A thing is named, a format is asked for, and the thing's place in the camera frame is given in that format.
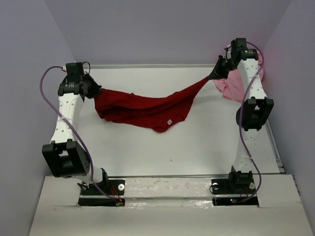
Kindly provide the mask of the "red t shirt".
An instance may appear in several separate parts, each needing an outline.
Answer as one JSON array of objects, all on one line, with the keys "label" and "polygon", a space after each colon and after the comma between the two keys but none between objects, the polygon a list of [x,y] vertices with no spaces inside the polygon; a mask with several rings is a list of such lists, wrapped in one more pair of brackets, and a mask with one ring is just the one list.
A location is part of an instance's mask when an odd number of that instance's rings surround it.
[{"label": "red t shirt", "polygon": [[98,116],[107,122],[130,124],[163,133],[185,121],[195,97],[208,81],[206,77],[167,97],[156,98],[102,89],[94,97],[94,107]]}]

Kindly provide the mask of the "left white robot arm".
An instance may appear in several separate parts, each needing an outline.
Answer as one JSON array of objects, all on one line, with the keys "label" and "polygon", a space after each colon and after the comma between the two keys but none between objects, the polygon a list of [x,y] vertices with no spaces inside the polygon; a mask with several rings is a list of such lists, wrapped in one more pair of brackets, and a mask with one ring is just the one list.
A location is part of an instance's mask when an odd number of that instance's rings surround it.
[{"label": "left white robot arm", "polygon": [[42,154],[54,177],[78,179],[96,193],[104,194],[109,188],[108,175],[103,168],[94,166],[91,154],[77,132],[85,99],[99,95],[101,86],[84,70],[84,62],[67,63],[60,69],[66,76],[57,92],[59,105],[55,107],[42,95],[58,116],[54,134],[50,142],[43,145]]}]

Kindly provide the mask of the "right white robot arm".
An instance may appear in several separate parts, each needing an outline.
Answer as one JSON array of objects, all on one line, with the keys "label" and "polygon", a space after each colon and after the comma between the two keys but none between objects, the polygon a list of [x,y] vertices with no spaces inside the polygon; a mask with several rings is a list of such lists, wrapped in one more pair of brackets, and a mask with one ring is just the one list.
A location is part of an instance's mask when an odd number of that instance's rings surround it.
[{"label": "right white robot arm", "polygon": [[253,169],[257,165],[252,152],[256,137],[265,125],[273,107],[274,101],[267,97],[260,78],[263,59],[258,49],[248,48],[249,42],[245,38],[231,41],[230,47],[225,49],[225,56],[219,59],[209,75],[209,80],[227,79],[229,72],[238,70],[244,88],[241,107],[236,113],[239,128],[239,143],[236,157],[227,178],[217,178],[211,181],[209,188],[213,195],[247,194],[253,197],[260,184],[255,184]]}]

